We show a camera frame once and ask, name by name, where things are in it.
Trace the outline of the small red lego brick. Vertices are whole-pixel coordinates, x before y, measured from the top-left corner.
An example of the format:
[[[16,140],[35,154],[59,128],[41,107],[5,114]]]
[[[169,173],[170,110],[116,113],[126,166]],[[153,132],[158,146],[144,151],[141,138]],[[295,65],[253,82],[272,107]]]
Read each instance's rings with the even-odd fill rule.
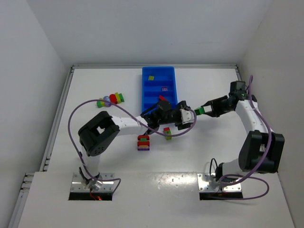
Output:
[[[164,132],[164,133],[170,132],[170,128],[169,128],[169,127],[165,127],[165,128],[163,129],[163,132]]]

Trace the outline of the lime lego brick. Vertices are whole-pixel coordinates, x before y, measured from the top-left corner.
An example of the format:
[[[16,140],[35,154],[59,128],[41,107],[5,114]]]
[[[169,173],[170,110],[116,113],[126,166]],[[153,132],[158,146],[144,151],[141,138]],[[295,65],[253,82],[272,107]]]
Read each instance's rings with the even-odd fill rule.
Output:
[[[164,134],[165,134],[165,139],[166,140],[171,140],[172,139],[170,130],[164,131]]]

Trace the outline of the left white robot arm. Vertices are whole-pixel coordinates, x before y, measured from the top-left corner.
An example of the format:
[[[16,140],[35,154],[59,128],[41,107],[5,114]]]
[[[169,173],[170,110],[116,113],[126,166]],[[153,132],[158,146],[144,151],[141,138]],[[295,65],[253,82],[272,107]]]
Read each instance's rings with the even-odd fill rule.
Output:
[[[79,153],[82,166],[79,168],[85,184],[99,179],[99,156],[105,152],[115,137],[123,135],[151,135],[161,125],[174,124],[178,130],[188,131],[196,122],[195,115],[185,101],[174,108],[166,100],[160,100],[138,117],[117,117],[101,111],[78,131],[82,151]]]

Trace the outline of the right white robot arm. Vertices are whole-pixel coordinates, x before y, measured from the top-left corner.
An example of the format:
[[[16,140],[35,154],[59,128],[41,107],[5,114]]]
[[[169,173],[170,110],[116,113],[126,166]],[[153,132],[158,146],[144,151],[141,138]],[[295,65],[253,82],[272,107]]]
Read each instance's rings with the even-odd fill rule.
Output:
[[[259,111],[255,96],[250,93],[244,81],[231,82],[228,95],[207,101],[201,108],[201,113],[210,117],[235,112],[247,133],[238,158],[217,166],[216,181],[244,181],[254,173],[278,171],[285,138],[271,129]]]

